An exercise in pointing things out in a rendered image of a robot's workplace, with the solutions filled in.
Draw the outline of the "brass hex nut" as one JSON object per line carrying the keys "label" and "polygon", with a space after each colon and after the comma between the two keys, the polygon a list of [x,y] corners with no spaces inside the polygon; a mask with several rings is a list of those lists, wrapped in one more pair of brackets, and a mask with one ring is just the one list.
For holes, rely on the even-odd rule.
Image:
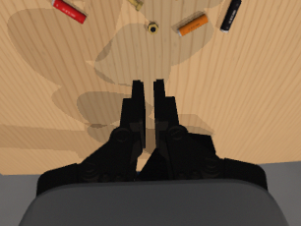
{"label": "brass hex nut", "polygon": [[148,32],[150,34],[157,34],[158,25],[156,23],[149,23]]}

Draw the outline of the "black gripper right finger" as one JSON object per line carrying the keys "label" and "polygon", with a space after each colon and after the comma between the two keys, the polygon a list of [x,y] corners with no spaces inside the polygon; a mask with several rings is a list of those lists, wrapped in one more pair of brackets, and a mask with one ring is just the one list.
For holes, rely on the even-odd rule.
{"label": "black gripper right finger", "polygon": [[[154,101],[155,100],[155,101]],[[257,164],[219,158],[190,138],[179,125],[174,96],[165,96],[164,80],[153,82],[155,147],[164,157],[168,180],[235,179],[268,191],[266,173]]]}

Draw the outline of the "brass bolt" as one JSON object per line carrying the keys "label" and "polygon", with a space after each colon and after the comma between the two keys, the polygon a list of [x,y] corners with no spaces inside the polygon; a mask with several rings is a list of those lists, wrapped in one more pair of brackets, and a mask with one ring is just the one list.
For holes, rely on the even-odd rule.
{"label": "brass bolt", "polygon": [[137,0],[128,0],[131,4],[133,4],[135,7],[136,7],[136,11],[140,11],[140,9],[142,8],[142,6],[143,6],[143,2],[142,1],[140,1],[140,3],[137,1]]}

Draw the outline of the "orange aa battery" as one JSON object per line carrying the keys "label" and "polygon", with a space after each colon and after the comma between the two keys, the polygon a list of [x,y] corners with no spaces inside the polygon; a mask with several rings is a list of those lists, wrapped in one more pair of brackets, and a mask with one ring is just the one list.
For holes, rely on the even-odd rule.
{"label": "orange aa battery", "polygon": [[196,19],[194,19],[191,22],[187,23],[186,25],[178,28],[177,33],[181,37],[181,36],[187,34],[188,32],[190,32],[190,31],[206,24],[207,22],[208,22],[208,18],[206,16],[206,14],[202,14],[199,17],[197,17]]}

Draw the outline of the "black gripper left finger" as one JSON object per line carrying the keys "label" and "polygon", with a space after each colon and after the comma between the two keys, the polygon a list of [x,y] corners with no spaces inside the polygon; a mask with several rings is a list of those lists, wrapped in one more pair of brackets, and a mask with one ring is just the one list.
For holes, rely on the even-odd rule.
{"label": "black gripper left finger", "polygon": [[146,148],[144,82],[133,81],[132,97],[123,98],[120,126],[109,141],[82,163],[44,172],[37,181],[36,196],[64,185],[78,183],[135,182],[138,157]]}

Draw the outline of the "red aa battery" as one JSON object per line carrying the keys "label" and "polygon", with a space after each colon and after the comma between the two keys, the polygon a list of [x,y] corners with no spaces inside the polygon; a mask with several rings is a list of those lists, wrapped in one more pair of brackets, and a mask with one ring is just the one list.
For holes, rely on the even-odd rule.
{"label": "red aa battery", "polygon": [[63,0],[52,0],[51,5],[81,24],[84,23],[87,17],[86,15],[84,15],[74,7],[70,6]]}

